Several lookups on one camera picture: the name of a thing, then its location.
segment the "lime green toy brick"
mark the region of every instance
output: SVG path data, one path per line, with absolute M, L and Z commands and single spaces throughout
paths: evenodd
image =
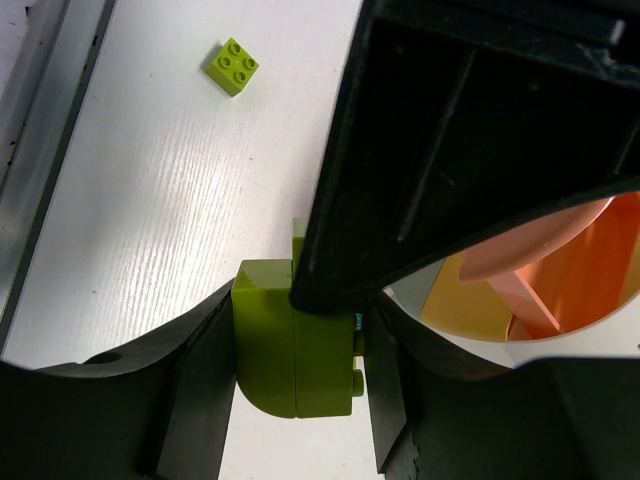
M 205 72 L 225 92 L 235 97 L 244 90 L 258 67 L 258 62 L 230 38 Z
M 293 271 L 307 222 L 293 220 Z M 296 414 L 299 418 L 351 415 L 351 398 L 362 372 L 353 369 L 353 312 L 310 315 L 294 310 L 296 334 Z
M 245 260 L 231 289 L 238 385 L 263 412 L 296 416 L 291 260 Z

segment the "black plastic part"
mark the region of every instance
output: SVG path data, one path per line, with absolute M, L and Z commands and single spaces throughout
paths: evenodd
M 458 3 L 365 0 L 296 308 L 329 310 L 544 214 L 640 190 L 639 66 L 574 24 L 541 28 L 511 7 L 487 12 L 508 3 Z M 518 3 L 609 27 L 635 20 L 586 3 Z
M 507 371 L 433 333 L 406 337 L 400 324 L 410 322 L 418 326 L 384 294 L 364 318 L 368 338 L 383 339 L 367 344 L 365 364 L 387 480 L 638 478 L 640 362 L 547 359 Z M 372 378 L 370 365 L 390 356 L 397 370 Z
M 86 364 L 0 363 L 0 476 L 218 478 L 235 388 L 230 288 Z

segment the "white table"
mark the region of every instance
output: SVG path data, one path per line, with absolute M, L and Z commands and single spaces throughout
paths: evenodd
M 5 359 L 84 361 L 188 310 L 242 259 L 289 256 L 358 7 L 119 0 Z M 201 71 L 230 36 L 261 64 L 233 99 Z M 285 421 L 239 398 L 221 478 L 375 478 L 366 401 L 354 408 Z

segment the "green block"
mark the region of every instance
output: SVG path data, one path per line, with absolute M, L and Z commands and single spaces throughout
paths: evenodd
M 238 385 L 263 412 L 296 416 L 291 260 L 245 260 L 231 289 Z
M 307 222 L 293 220 L 293 271 Z M 296 414 L 299 418 L 351 415 L 355 316 L 352 312 L 310 315 L 294 310 Z
M 230 38 L 205 72 L 225 92 L 235 97 L 244 90 L 258 67 L 258 62 L 251 58 L 238 42 Z

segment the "table surface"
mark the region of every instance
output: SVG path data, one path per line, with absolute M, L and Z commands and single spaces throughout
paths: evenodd
M 358 0 L 119 0 L 5 351 L 84 361 L 188 310 L 308 215 Z M 260 68 L 201 71 L 233 36 Z M 377 478 L 367 402 L 285 421 L 237 393 L 221 479 Z

